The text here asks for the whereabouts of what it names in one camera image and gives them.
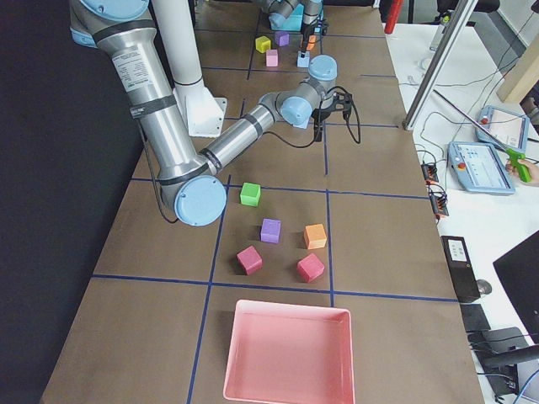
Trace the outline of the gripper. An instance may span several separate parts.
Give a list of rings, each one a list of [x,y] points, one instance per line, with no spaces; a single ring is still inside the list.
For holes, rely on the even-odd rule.
[[[321,125],[328,118],[327,109],[314,109],[312,112],[312,119],[314,124],[314,140],[321,141],[323,138],[323,125]]]
[[[307,53],[307,41],[311,35],[315,34],[316,25],[314,24],[304,24],[303,25],[303,39],[300,45],[300,57],[304,58]]]

